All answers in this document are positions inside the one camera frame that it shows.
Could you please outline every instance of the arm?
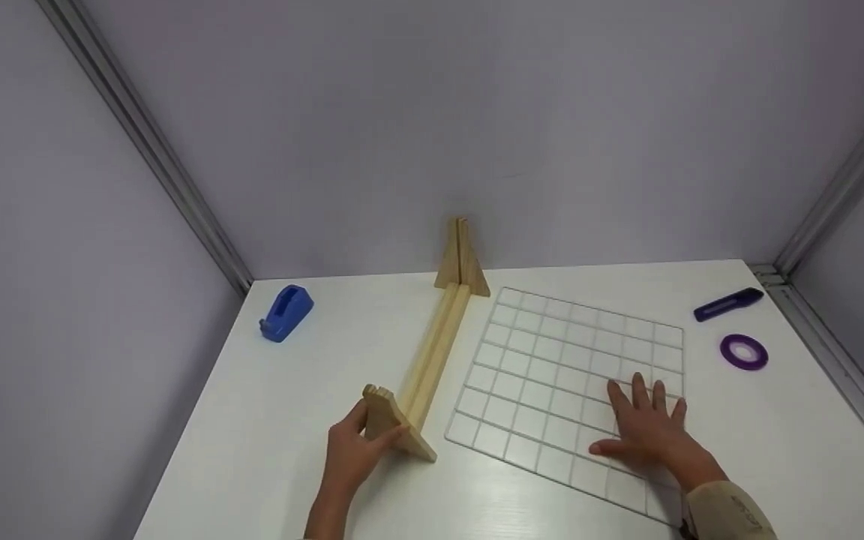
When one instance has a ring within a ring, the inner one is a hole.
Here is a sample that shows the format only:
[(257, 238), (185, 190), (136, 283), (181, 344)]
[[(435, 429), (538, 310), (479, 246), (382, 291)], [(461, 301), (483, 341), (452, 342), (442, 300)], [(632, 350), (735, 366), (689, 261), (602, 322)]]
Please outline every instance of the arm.
[(702, 540), (776, 540), (754, 500), (731, 483), (713, 455), (686, 433), (686, 400), (679, 399), (669, 414), (665, 384), (655, 382), (650, 400), (640, 373), (631, 380), (631, 402), (613, 380), (609, 399), (620, 438), (592, 444), (591, 454), (633, 466), (658, 464), (668, 469), (685, 491)]
[(369, 478), (382, 455), (408, 430), (399, 426), (367, 441), (360, 433), (366, 427), (369, 407), (359, 400), (346, 418), (329, 428), (325, 471), (309, 519), (305, 525), (308, 540), (342, 540), (346, 519), (362, 482)]

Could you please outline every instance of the beige sleeve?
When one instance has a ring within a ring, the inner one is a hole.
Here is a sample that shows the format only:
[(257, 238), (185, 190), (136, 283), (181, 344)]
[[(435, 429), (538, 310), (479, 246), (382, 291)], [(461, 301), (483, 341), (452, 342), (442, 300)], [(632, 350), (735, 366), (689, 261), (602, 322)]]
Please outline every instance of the beige sleeve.
[(734, 483), (709, 482), (686, 499), (699, 540), (777, 540), (762, 509)]

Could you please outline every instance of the wooden block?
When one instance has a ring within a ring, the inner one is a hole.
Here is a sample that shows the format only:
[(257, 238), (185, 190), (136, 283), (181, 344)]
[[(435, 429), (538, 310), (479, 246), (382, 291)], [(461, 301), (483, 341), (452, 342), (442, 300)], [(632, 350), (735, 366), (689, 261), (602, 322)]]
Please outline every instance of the wooden block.
[(422, 377), (425, 377), (432, 349), (442, 334), (443, 322), (446, 321), (446, 315), (449, 314), (449, 308), (452, 306), (452, 301), (455, 300), (455, 293), (458, 290), (458, 283), (449, 283), (445, 292), (442, 292), (442, 298), (439, 299), (439, 305), (432, 316), (432, 323), (425, 331), (425, 338), (422, 338), (418, 355), (415, 355), (415, 359), (412, 360), (412, 367), (405, 377), (401, 392), (398, 393), (398, 404), (403, 411), (408, 411), (412, 407), (412, 399), (416, 396), (419, 382), (421, 382)]
[(476, 251), (473, 250), (473, 240), (469, 233), (469, 220), (462, 218), (457, 227), (459, 229), (459, 283), (469, 286), (471, 293), (476, 296), (491, 296), (489, 283), (482, 273), (482, 266)]
[(374, 440), (391, 428), (403, 424), (409, 426), (408, 433), (402, 435), (395, 448), (415, 455), (416, 458), (434, 462), (438, 458), (432, 447), (425, 442), (419, 429), (409, 423), (405, 415), (395, 403), (395, 396), (391, 391), (374, 384), (366, 384), (362, 390), (362, 397), (369, 406), (369, 419), (366, 421), (366, 438)]
[(452, 343), (455, 341), (455, 335), (459, 332), (462, 317), (466, 314), (470, 290), (466, 284), (461, 284), (458, 287), (455, 297), (449, 305), (445, 321), (442, 321), (442, 328), (439, 330), (429, 353), (425, 373), (419, 380), (415, 396), (409, 400), (409, 408), (405, 410), (406, 417), (417, 430), (421, 430), (422, 426), (425, 426), (425, 417), (428, 416), (432, 398), (435, 397), (435, 391), (439, 387), (442, 372), (446, 369), (446, 360), (449, 359), (449, 352), (452, 351)]
[(445, 243), (445, 253), (442, 264), (439, 264), (439, 274), (435, 277), (435, 287), (446, 288), (449, 284), (460, 284), (459, 277), (459, 218), (449, 218), (448, 238)]

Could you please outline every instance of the white wire grid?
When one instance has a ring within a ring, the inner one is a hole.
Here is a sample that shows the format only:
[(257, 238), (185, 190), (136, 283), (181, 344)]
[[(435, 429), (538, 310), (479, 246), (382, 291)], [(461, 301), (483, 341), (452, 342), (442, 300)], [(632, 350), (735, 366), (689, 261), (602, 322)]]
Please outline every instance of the white wire grid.
[(445, 438), (678, 527), (683, 500), (665, 471), (589, 454), (617, 435), (606, 382), (662, 380), (683, 396), (683, 330), (512, 288), (498, 294)]

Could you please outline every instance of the table surface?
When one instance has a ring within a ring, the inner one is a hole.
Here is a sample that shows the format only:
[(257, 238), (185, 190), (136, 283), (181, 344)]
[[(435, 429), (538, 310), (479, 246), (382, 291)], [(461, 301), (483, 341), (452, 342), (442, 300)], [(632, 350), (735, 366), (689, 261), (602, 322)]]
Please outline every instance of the table surface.
[[(779, 537), (864, 537), (864, 426), (766, 296), (698, 324), (693, 308), (757, 281), (739, 260), (486, 271), (422, 434), (429, 465), (387, 459), (359, 492), (349, 538), (676, 538), (660, 523), (583, 495), (443, 434), (502, 287), (685, 329), (686, 426), (759, 503)], [(398, 389), (442, 291), (434, 274), (257, 281), (229, 333), (135, 538), (298, 538), (326, 430), (366, 383)], [(286, 284), (314, 310), (283, 343), (258, 320)], [(770, 362), (748, 373), (718, 352), (753, 335)]]

